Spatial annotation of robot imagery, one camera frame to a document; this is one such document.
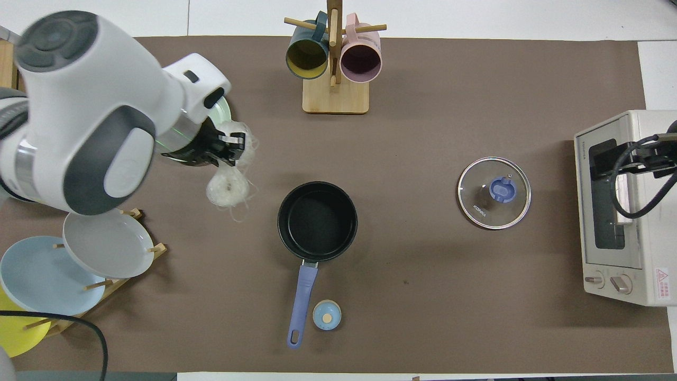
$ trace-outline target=warning label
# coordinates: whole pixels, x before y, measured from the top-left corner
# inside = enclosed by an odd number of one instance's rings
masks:
[[[670,277],[667,267],[656,268],[656,298],[670,299]]]

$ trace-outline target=black cable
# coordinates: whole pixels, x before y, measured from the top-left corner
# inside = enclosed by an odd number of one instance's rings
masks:
[[[630,155],[630,153],[637,148],[648,148],[652,147],[655,145],[653,144],[647,144],[646,146],[642,146],[644,143],[652,142],[658,140],[658,135],[652,135],[648,136],[646,138],[640,139],[636,141],[635,143],[632,143],[628,148],[626,148],[625,151],[618,157],[618,160],[616,160],[616,163],[613,165],[613,170],[611,171],[611,175],[609,175],[609,178],[607,178],[607,182],[609,182],[610,187],[609,190],[611,192],[611,202],[616,208],[616,210],[623,215],[626,218],[640,218],[643,215],[649,213],[656,205],[658,205],[659,202],[665,197],[665,195],[670,191],[670,189],[677,183],[677,171],[675,171],[672,176],[668,179],[668,181],[663,184],[661,189],[656,193],[656,195],[649,201],[648,204],[646,204],[642,209],[638,210],[637,212],[628,212],[623,207],[621,204],[618,202],[618,196],[616,195],[616,177],[618,177],[618,172],[621,169],[621,164],[625,161],[626,157]]]
[[[104,363],[101,366],[101,377],[99,378],[99,381],[104,381],[106,379],[106,371],[108,370],[108,345],[106,345],[106,338],[104,337],[104,333],[101,332],[99,327],[97,327],[93,323],[90,323],[84,319],[80,319],[79,317],[61,315],[57,313],[32,313],[26,311],[0,310],[0,316],[41,317],[44,319],[67,320],[72,321],[74,323],[86,325],[87,327],[91,328],[94,331],[94,333],[96,333],[96,336],[99,338],[99,341],[101,342],[101,349],[104,352]]]

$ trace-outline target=lid knob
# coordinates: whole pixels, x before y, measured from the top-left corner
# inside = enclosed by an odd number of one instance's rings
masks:
[[[512,179],[505,176],[497,177],[489,186],[489,194],[500,203],[509,203],[517,196],[517,188]]]

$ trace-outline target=mug rack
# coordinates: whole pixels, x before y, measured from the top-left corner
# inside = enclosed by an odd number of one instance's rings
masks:
[[[128,216],[133,217],[135,220],[139,220],[144,216],[143,212],[137,208],[134,208],[132,210],[121,210],[121,214],[127,214]],[[167,247],[164,245],[164,243],[158,243],[154,247],[151,247],[148,249],[149,253],[153,253],[153,262],[158,259],[161,255],[167,252]],[[83,289],[85,291],[95,289],[97,287],[105,287],[104,290],[104,295],[101,297],[101,300],[92,307],[94,309],[96,306],[100,305],[108,296],[110,296],[112,293],[114,293],[118,288],[120,288],[122,285],[124,285],[128,280],[131,278],[126,278],[126,279],[105,279],[104,281],[101,281],[99,283],[94,283],[93,285],[88,285],[85,286]],[[84,313],[77,314],[75,317],[82,317],[83,315],[87,314],[88,311],[85,311]],[[54,335],[61,334],[66,328],[70,327],[73,322],[72,321],[65,321],[65,320],[56,320],[56,319],[42,319],[39,321],[36,321],[35,323],[28,324],[24,327],[24,330],[26,329],[31,329],[34,327],[37,327],[42,324],[47,324],[50,323],[51,327],[49,327],[49,330],[47,331],[47,335],[45,335],[46,338]]]
[[[303,110],[309,114],[365,114],[369,111],[369,83],[343,81],[339,57],[343,46],[343,0],[327,0],[328,68],[320,77],[303,80]],[[286,24],[315,29],[314,24],[284,18]],[[357,33],[387,30],[386,24],[357,28]]]

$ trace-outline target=wooden peg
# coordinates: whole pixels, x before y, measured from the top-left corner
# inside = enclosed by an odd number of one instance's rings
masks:
[[[329,22],[329,46],[336,46],[336,36],[339,34],[336,25],[339,23],[339,10],[332,9],[331,21]]]
[[[294,18],[285,17],[284,23],[289,24],[289,25],[294,25],[294,26],[300,26],[300,27],[306,28],[306,29],[311,29],[313,31],[315,30],[315,24],[311,24],[311,23],[305,22],[305,21],[296,20]],[[388,30],[387,24],[361,26],[359,28],[355,28],[356,33],[381,32],[381,31],[387,31],[387,30]],[[329,28],[327,28],[327,29],[324,30],[324,32],[325,33],[331,33],[331,30]],[[345,35],[345,29],[341,29],[341,35]]]
[[[107,285],[112,285],[112,284],[113,284],[113,280],[106,279],[105,281],[102,281],[102,282],[99,282],[99,283],[94,283],[93,285],[85,286],[85,287],[83,287],[83,290],[89,291],[89,290],[95,289],[97,287],[107,286]]]
[[[31,328],[35,328],[35,327],[37,327],[38,325],[42,325],[42,324],[46,324],[46,323],[51,323],[52,321],[56,321],[56,319],[42,319],[42,320],[38,320],[38,321],[36,321],[35,323],[31,323],[31,324],[25,325],[25,326],[24,326],[24,331],[27,331],[27,330],[29,330],[29,329],[31,329]]]
[[[148,249],[149,253],[155,253],[154,259],[163,255],[166,251],[167,251],[167,247],[164,245],[164,243],[161,243],[161,242],[158,243],[157,245],[155,245],[154,247],[151,247],[150,249]]]
[[[131,216],[135,220],[138,220],[139,218],[144,216],[144,214],[140,210],[138,210],[137,208],[134,208],[134,209],[129,210],[129,211],[128,210],[121,210],[120,214],[127,214],[128,216]]]

